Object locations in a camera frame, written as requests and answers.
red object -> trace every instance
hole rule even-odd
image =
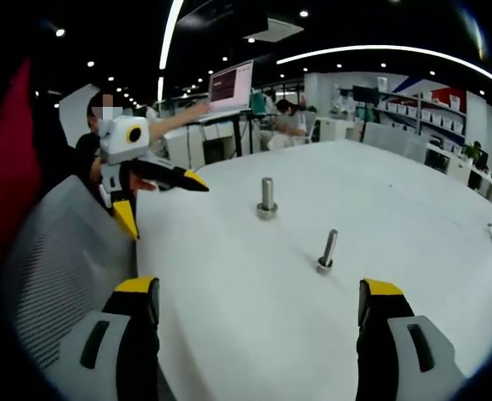
[[[19,67],[0,108],[0,264],[37,199],[41,175],[28,103],[30,61]]]

laptop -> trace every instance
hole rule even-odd
[[[198,121],[207,121],[233,115],[249,109],[253,61],[247,61],[224,69],[210,76],[210,112]]]

white robot head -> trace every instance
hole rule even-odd
[[[143,156],[149,149],[149,123],[143,117],[120,115],[99,121],[101,157],[109,165]]]

metal bolt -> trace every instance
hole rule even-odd
[[[262,179],[262,202],[256,206],[257,215],[263,220],[270,220],[277,212],[277,203],[273,200],[273,180]]]
[[[262,209],[270,211],[273,209],[273,180],[262,179]]]
[[[332,252],[337,244],[338,231],[330,230],[329,237],[327,238],[326,249],[323,252],[323,256],[318,259],[317,269],[319,272],[328,272],[332,266]]]

person's hand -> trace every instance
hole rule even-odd
[[[101,165],[103,164],[103,159],[96,157],[94,163],[92,163],[89,169],[89,182],[93,185],[99,186],[101,183]]]
[[[189,107],[185,112],[187,113],[189,120],[192,121],[193,119],[197,119],[200,115],[208,113],[209,108],[209,103],[203,101]]]
[[[132,171],[130,172],[130,189],[133,191],[134,196],[137,195],[138,190],[156,190],[158,187],[139,178]]]

